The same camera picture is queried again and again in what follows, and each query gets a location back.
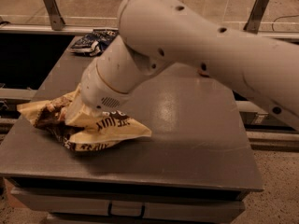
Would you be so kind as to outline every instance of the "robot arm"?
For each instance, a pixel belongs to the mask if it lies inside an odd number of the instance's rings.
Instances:
[[[123,0],[118,17],[120,36],[82,77],[81,99],[91,109],[117,109],[140,83],[180,62],[299,131],[295,45],[220,27],[179,0]]]

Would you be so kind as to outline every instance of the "black wire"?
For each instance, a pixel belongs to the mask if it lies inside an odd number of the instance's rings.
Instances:
[[[272,31],[275,32],[275,30],[274,30],[274,23],[275,23],[278,19],[287,19],[287,18],[296,18],[296,17],[299,17],[299,15],[282,16],[282,17],[278,17],[278,18],[274,19],[273,22],[272,22]]]

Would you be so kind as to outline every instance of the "drawer handle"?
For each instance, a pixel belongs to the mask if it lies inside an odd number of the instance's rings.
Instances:
[[[145,213],[145,209],[146,207],[144,206],[144,204],[142,204],[141,206],[141,210],[140,210],[140,214],[138,216],[126,216],[126,215],[115,215],[115,214],[112,214],[112,203],[109,204],[108,206],[108,215],[110,217],[133,217],[133,218],[142,218],[144,216],[144,213]]]

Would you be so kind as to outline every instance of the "floor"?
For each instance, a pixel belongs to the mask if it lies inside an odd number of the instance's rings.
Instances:
[[[66,24],[97,27],[116,26],[117,9],[121,2],[56,1]],[[181,1],[211,21],[242,30],[255,0]],[[0,0],[0,17],[15,24],[50,24],[42,0]],[[260,30],[298,32],[299,0],[270,0]],[[299,139],[250,142],[263,178],[264,192],[251,193],[245,199],[246,211],[233,224],[298,224]],[[11,208],[7,204],[7,195],[4,193],[0,196],[0,223],[45,223],[45,216],[45,213],[24,208]]]

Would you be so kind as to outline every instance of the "table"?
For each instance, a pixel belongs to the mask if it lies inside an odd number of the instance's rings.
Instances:
[[[92,59],[66,51],[34,100],[73,91]],[[50,212],[49,223],[227,223],[244,211],[247,194],[263,190],[232,92],[196,69],[173,65],[121,111],[152,137],[74,153],[20,117],[0,146],[12,194]]]

